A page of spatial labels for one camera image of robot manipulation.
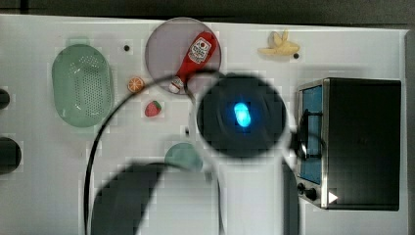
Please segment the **pink plate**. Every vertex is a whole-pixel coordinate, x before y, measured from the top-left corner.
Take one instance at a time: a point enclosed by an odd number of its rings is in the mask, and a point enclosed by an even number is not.
[[[193,40],[203,31],[214,33],[205,24],[190,18],[175,18],[156,28],[146,46],[146,66],[150,76],[158,80],[176,74]],[[221,50],[218,44],[206,67],[219,70],[220,60]],[[209,75],[196,75],[189,81],[189,89],[196,93],[209,84],[210,80]],[[159,86],[170,92],[169,83],[170,81],[161,82]]]

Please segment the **black cable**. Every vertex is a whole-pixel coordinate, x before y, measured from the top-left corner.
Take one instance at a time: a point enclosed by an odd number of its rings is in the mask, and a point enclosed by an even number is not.
[[[308,137],[316,138],[320,142],[323,149],[326,147],[326,143],[320,135],[308,132],[308,117],[310,116],[322,117],[323,113],[312,113],[309,110],[305,110],[300,118],[300,124],[297,131],[292,133],[292,140],[290,144],[290,149],[294,150],[297,156],[304,161],[308,159],[308,154],[306,152]]]
[[[210,68],[206,68],[206,69],[201,69],[201,70],[196,70],[194,72],[188,73],[186,75],[186,82],[184,82],[184,90],[186,92],[186,95],[189,97],[189,99],[192,101],[193,104],[195,104],[195,97],[193,95],[193,93],[188,89],[187,86],[187,81],[189,80],[188,78],[190,76],[193,76],[195,74],[200,74],[200,73],[219,73],[218,70],[214,70],[214,69],[210,69]],[[105,119],[105,121],[103,122],[103,124],[101,125],[100,130],[98,131],[97,136],[95,137],[94,140],[94,144],[92,145],[91,148],[91,152],[89,154],[89,160],[88,160],[88,165],[86,168],[86,174],[85,174],[85,184],[84,184],[84,188],[83,188],[83,223],[84,223],[84,230],[85,230],[85,235],[88,234],[88,217],[89,217],[89,188],[90,188],[90,184],[91,184],[91,173],[92,173],[92,165],[94,164],[94,159],[95,159],[95,153],[97,151],[98,148],[98,144],[99,141],[101,139],[101,136],[104,133],[105,128],[107,127],[108,123],[110,122],[110,120],[113,118],[113,116],[115,115],[116,112],[118,112],[118,110],[125,105],[125,103],[127,103],[127,101],[129,101],[131,98],[141,94],[144,90],[160,83],[163,81],[167,81],[167,80],[172,80],[174,78],[174,75],[167,75],[164,76],[158,80],[154,80],[153,82],[150,82],[148,84],[146,84],[144,86],[144,88],[142,90],[140,90],[139,92],[136,93],[131,93],[129,95],[127,95],[114,109],[113,111],[107,116],[107,118]],[[155,163],[154,165],[171,165],[171,166],[175,166],[175,167],[179,167],[177,165],[173,165],[173,164],[163,164],[163,163]]]

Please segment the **red strawberry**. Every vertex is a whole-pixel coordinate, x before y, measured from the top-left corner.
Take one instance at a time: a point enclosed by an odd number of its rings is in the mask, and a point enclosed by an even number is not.
[[[161,105],[157,101],[152,101],[150,104],[147,105],[146,111],[144,114],[147,117],[154,117],[158,115],[161,111]]]

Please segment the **black toaster oven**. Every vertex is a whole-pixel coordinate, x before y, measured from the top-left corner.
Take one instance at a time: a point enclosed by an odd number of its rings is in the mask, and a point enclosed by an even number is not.
[[[325,78],[298,88],[300,197],[328,210],[399,208],[398,80]]]

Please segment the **green plastic basket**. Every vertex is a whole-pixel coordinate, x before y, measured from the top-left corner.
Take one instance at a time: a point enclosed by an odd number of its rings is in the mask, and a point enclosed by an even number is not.
[[[52,67],[55,108],[68,124],[88,127],[103,120],[114,104],[113,77],[95,48],[75,44],[63,50]]]

